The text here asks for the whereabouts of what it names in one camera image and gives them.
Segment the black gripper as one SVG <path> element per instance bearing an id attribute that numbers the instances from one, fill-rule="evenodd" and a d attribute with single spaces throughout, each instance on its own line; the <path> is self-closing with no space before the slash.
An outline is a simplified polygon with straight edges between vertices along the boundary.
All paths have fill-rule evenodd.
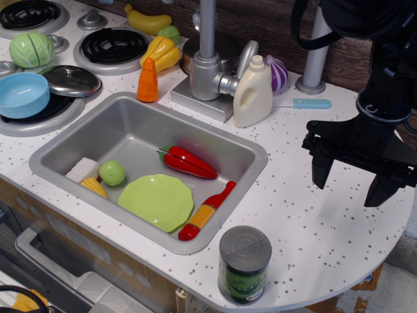
<path id="1" fill-rule="evenodd" d="M 390 123 L 363 115 L 348 121 L 309 121 L 302 147 L 312 159 L 312 179 L 323 189 L 338 160 L 377 174 L 368 190 L 365 207 L 378 207 L 400 187 L 416 186 L 416 150 L 395 134 Z"/>

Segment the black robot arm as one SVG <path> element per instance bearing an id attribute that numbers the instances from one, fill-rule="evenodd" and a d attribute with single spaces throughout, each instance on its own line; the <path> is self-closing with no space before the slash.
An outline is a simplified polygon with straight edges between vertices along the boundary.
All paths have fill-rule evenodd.
<path id="1" fill-rule="evenodd" d="M 342 38 L 370 39 L 370 76 L 348 121 L 310 121 L 303 148 L 312 156 L 313 182 L 323 188 L 335 160 L 375 174 L 365 206 L 377 207 L 400 188 L 416 186 L 416 151 L 395 129 L 416 107 L 416 2 L 321 1 L 330 33 L 306 40 L 300 24 L 306 1 L 296 1 L 291 34 L 306 50 Z"/>

